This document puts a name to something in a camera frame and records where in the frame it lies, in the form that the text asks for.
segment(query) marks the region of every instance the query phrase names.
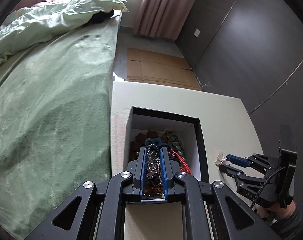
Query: wall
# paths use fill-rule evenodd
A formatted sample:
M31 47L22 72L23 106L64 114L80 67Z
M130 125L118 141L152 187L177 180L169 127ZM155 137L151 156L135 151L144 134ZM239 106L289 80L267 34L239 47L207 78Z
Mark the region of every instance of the wall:
M125 5L128 12L123 13L120 25L133 28L142 0L126 0Z
M303 60L303 25L282 0L195 0L176 44L204 91L240 98L250 112ZM294 197L303 206L303 64L250 117L271 156L278 155L279 123L291 125L298 150Z

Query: gray floor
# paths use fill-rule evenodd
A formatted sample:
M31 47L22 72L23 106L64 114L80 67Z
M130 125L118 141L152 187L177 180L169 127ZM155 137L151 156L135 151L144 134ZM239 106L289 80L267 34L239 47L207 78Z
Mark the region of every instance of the gray floor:
M159 52L175 57L183 57L176 44L159 38L148 38L140 35L120 31L117 37L114 72L123 79L127 78L127 49L136 48Z

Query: cardboard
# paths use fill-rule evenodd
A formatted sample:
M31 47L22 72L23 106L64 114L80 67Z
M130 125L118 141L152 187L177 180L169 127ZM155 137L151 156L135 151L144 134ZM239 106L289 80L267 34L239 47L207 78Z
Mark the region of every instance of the cardboard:
M126 81L202 91L184 58L128 48L127 59Z

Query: metal bolt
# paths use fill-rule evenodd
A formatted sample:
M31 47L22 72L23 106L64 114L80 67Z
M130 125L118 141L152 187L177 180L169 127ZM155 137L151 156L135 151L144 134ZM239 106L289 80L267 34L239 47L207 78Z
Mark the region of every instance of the metal bolt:
M122 176L123 178L129 178L129 177L131 176L131 173L130 173L129 171L123 171L123 172L121 173L121 176Z
M87 181L84 183L84 188L91 188L93 186L93 183L91 181Z
M217 181L214 182L214 186L217 187L217 188L222 188L222 187L224 187L224 183L217 180Z
M179 178L182 178L182 177L185 177L185 176L186 176L186 173L183 172L183 171L180 171L180 172L177 172L177 173L176 173L176 176L179 177Z

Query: light switch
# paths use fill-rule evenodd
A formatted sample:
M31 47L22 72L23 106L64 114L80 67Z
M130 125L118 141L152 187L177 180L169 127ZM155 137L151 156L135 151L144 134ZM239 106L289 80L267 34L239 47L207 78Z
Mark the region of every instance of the light switch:
M195 36L196 38L198 38L198 35L199 35L200 32L201 32L201 31L200 31L199 29L196 29L196 31L194 32L194 36Z

